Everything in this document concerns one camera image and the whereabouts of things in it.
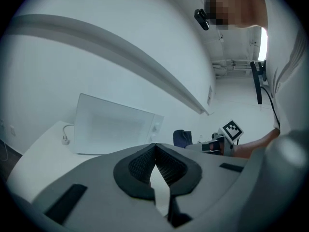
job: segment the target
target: light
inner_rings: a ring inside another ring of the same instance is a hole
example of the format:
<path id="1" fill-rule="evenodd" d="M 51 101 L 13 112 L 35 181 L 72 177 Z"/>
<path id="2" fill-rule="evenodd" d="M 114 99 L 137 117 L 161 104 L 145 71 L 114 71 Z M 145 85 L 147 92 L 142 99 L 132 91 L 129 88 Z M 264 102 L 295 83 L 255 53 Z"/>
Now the light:
<path id="1" fill-rule="evenodd" d="M 258 59 L 259 61 L 264 61 L 266 59 L 267 41 L 268 41 L 268 36 L 267 36 L 266 30 L 262 28 L 260 54 L 259 54 L 259 59 Z"/>

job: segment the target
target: person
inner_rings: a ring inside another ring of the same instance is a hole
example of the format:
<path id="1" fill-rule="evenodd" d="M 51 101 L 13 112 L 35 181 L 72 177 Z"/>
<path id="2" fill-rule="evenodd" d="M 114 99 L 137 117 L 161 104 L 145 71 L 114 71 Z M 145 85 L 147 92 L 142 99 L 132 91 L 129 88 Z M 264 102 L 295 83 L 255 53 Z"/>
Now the person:
<path id="1" fill-rule="evenodd" d="M 278 121 L 265 137 L 235 145 L 232 155 L 249 158 L 279 135 L 308 129 L 308 38 L 284 0 L 204 0 L 204 12 L 218 29 L 259 26 L 268 35 L 266 76 Z"/>

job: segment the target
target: cable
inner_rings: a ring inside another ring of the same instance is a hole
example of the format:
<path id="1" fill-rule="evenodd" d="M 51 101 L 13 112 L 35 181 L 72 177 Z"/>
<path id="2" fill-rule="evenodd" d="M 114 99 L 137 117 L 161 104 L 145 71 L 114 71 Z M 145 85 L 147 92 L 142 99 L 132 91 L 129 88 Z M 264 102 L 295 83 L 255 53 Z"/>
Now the cable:
<path id="1" fill-rule="evenodd" d="M 5 160 L 0 159 L 0 160 L 1 160 L 1 161 L 7 161 L 7 160 L 9 159 L 8 150 L 7 150 L 7 148 L 6 148 L 5 142 L 3 142 L 3 143 L 4 143 L 5 152 L 6 152 L 6 159 L 5 159 Z"/>
<path id="2" fill-rule="evenodd" d="M 270 104 L 271 104 L 272 110 L 274 111 L 274 114 L 275 114 L 277 123 L 278 123 L 279 128 L 280 128 L 280 122 L 279 122 L 278 117 L 277 117 L 277 114 L 276 114 L 276 112 L 275 112 L 274 104 L 272 103 L 271 97 L 270 97 L 269 93 L 267 92 L 267 90 L 266 90 L 263 86 L 261 86 L 261 88 L 262 88 L 263 90 L 265 90 L 266 94 L 268 95 L 268 98 L 269 98 L 269 100 L 270 100 Z"/>
<path id="3" fill-rule="evenodd" d="M 65 129 L 66 127 L 68 127 L 68 126 L 74 126 L 74 125 L 66 125 L 66 126 L 63 127 L 63 134 L 64 134 L 64 136 L 65 136 L 66 139 L 67 139 L 68 137 L 67 137 L 66 132 L 64 131 L 64 129 Z"/>
<path id="4" fill-rule="evenodd" d="M 66 135 L 66 132 L 64 130 L 68 126 L 74 126 L 74 125 L 66 125 L 66 126 L 63 127 L 63 138 L 62 138 L 62 144 L 63 145 L 69 145 L 69 143 L 70 143 L 70 141 L 69 141 L 69 139 L 68 139 L 68 137 Z"/>

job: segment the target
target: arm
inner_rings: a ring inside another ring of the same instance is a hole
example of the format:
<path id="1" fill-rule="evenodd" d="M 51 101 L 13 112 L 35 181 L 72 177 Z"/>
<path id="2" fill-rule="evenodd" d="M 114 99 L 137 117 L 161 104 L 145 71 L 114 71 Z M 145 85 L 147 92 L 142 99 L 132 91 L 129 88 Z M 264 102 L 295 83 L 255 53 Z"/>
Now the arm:
<path id="1" fill-rule="evenodd" d="M 244 145 L 235 145 L 233 148 L 233 157 L 240 158 L 249 158 L 251 153 L 257 148 L 267 147 L 271 141 L 276 139 L 280 135 L 280 131 L 278 129 L 272 130 L 263 138 L 244 144 Z"/>

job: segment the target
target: black rubber pad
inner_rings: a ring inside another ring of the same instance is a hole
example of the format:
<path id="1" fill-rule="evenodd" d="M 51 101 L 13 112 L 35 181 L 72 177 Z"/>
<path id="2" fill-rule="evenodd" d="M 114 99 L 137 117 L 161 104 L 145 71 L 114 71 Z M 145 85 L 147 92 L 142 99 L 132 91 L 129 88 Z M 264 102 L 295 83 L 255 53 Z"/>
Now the black rubber pad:
<path id="1" fill-rule="evenodd" d="M 232 170 L 232 171 L 235 171 L 235 172 L 239 172 L 239 173 L 241 173 L 242 170 L 243 170 L 243 167 L 232 165 L 232 164 L 228 164 L 228 163 L 222 163 L 220 165 L 220 167 L 228 169 L 228 170 Z"/>
<path id="2" fill-rule="evenodd" d="M 56 223 L 62 224 L 86 190 L 87 187 L 83 185 L 72 185 L 45 213 L 45 215 Z"/>

